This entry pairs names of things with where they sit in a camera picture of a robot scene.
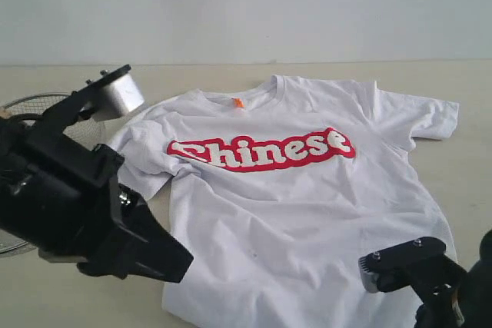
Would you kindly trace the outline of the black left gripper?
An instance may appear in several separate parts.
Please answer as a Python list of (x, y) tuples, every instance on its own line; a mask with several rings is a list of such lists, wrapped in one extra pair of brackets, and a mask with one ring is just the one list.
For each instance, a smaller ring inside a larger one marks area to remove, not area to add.
[(122, 156), (44, 123), (38, 114), (1, 119), (1, 229), (91, 277), (181, 282), (194, 257), (119, 183)]

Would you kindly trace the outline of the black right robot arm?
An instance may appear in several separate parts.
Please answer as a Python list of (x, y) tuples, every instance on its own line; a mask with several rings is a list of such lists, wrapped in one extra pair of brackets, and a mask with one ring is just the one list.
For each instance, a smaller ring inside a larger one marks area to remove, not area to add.
[(491, 326), (491, 232), (482, 238), (479, 256), (456, 284), (442, 286), (431, 303), (419, 307), (416, 327)]

